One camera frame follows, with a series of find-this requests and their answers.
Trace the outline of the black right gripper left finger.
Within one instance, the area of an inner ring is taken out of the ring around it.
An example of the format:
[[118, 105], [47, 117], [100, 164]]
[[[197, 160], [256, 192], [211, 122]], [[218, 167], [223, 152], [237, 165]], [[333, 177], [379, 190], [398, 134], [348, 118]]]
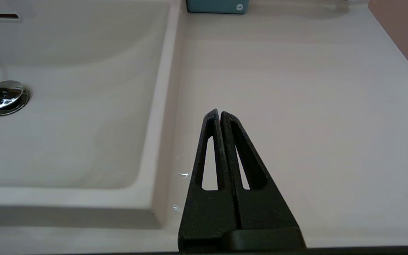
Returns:
[[[202, 187], [208, 140], [214, 143], [217, 190]], [[224, 236], [237, 228], [233, 186], [217, 109], [208, 112], [199, 141], [178, 232], [180, 252], [223, 252]]]

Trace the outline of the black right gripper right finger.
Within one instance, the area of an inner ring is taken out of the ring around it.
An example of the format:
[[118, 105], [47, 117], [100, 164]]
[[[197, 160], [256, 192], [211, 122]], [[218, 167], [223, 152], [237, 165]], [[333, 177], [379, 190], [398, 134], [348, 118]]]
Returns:
[[228, 169], [236, 203], [235, 230], [224, 234], [228, 249], [305, 249], [299, 224], [278, 190], [241, 121], [221, 114]]

